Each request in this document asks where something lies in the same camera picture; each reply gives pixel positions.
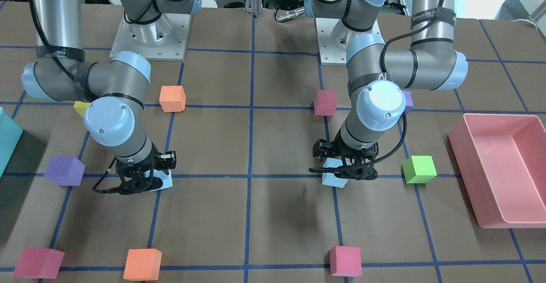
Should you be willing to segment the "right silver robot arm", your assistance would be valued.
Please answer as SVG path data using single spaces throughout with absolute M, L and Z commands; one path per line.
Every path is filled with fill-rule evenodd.
M 137 43 L 174 40 L 167 14 L 197 14 L 202 0 L 120 0 L 124 21 Z M 37 31 L 37 61 L 23 69 L 26 93 L 43 101 L 89 103 L 83 122 L 93 139 L 113 153 L 121 184 L 97 193 L 135 194 L 172 186 L 175 151 L 162 153 L 142 127 L 150 62 L 135 51 L 119 51 L 108 64 L 87 62 L 81 41 L 78 0 L 29 0 Z

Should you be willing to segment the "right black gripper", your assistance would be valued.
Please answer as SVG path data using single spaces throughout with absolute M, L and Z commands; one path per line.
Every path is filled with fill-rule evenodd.
M 161 188 L 164 181 L 160 176 L 156 176 L 154 172 L 156 167 L 164 172 L 161 156 L 162 153 L 152 150 L 146 159 L 139 163 L 124 163 L 116 159 L 116 172 L 119 175 L 121 184 L 115 189 L 115 192 L 127 195 Z

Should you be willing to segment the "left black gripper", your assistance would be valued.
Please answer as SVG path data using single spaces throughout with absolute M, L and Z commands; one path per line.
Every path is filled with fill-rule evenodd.
M 334 167 L 339 166 L 348 168 L 349 170 L 343 172 L 335 172 L 334 176 L 342 179 L 355 179 L 355 180 L 374 180 L 377 178 L 377 171 L 374 165 L 362 166 L 364 163 L 369 163 L 376 159 L 378 153 L 378 144 L 374 143 L 367 149 L 352 149 L 345 145 L 345 143 L 334 143 L 334 156 L 339 156 L 343 161 L 341 164 L 335 164 Z

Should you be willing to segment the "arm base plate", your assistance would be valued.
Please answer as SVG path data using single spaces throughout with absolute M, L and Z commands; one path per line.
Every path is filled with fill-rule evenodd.
M 131 51 L 149 61 L 183 61 L 190 21 L 189 14 L 162 14 L 158 21 L 148 25 L 121 19 L 109 57 Z
M 361 32 L 347 29 L 340 19 L 316 18 L 320 63 L 326 66 L 346 64 L 346 47 Z

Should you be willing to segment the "orange block near arm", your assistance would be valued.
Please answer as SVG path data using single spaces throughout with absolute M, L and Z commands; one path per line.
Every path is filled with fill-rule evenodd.
M 183 86 L 162 86 L 160 106 L 166 113 L 182 112 L 186 107 L 186 94 Z

